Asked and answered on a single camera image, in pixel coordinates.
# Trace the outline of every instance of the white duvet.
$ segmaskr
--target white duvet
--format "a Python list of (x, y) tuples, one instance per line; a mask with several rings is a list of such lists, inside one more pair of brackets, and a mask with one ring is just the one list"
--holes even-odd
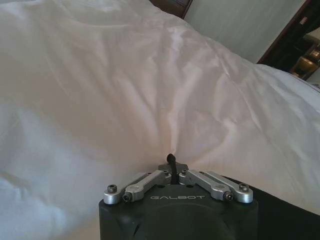
[(148, 0), (0, 5), (0, 239), (98, 240), (168, 153), (320, 214), (320, 93)]

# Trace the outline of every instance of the wooden cabinet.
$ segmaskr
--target wooden cabinet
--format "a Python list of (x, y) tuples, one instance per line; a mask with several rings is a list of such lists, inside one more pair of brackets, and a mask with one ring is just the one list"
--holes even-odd
[(184, 18), (193, 0), (150, 0), (162, 11)]

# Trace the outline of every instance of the wrinkled fabric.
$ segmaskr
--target wrinkled fabric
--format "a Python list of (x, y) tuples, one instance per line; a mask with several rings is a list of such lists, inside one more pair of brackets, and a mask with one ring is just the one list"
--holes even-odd
[(320, 94), (148, 0), (0, 5), (0, 239), (99, 239), (168, 153), (320, 214)]

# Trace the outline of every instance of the screw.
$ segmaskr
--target screw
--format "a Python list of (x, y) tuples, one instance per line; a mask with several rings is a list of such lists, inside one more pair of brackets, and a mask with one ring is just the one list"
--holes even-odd
[(114, 194), (117, 192), (117, 185), (111, 184), (107, 187), (107, 191), (109, 194)]
[(245, 184), (245, 183), (240, 183), (239, 184), (239, 189), (244, 192), (244, 193), (247, 193), (249, 192), (249, 185), (248, 184)]
[(223, 194), (223, 199), (225, 201), (232, 201), (234, 199), (234, 195), (230, 192), (230, 191), (226, 191), (224, 194)]
[(132, 195), (128, 192), (124, 193), (122, 199), (125, 203), (129, 203), (132, 200)]

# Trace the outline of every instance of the silver metal linkage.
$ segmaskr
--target silver metal linkage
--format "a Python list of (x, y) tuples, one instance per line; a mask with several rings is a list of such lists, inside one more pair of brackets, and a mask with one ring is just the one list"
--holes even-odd
[(197, 184), (207, 190), (214, 199), (221, 201), (233, 200), (233, 194), (226, 184), (216, 182), (198, 171), (183, 170), (179, 174), (179, 182), (185, 185)]
[(147, 192), (154, 185), (167, 185), (171, 181), (171, 174), (168, 171), (156, 170), (137, 183), (125, 188), (122, 199), (126, 203), (135, 202), (144, 198)]
[(118, 187), (114, 184), (109, 185), (103, 194), (104, 203), (112, 205), (121, 202), (121, 197), (125, 193), (125, 188), (131, 184), (139, 182), (147, 175), (148, 174), (145, 172), (137, 173), (134, 177), (132, 177), (132, 179), (130, 179), (126, 184), (123, 184), (121, 187)]
[(247, 184), (237, 184), (213, 171), (207, 171), (203, 174), (206, 177), (214, 181), (217, 181), (218, 183), (227, 185), (231, 189), (231, 192), (234, 195), (235, 200), (237, 200), (238, 202), (248, 204), (254, 200), (254, 192), (249, 188)]

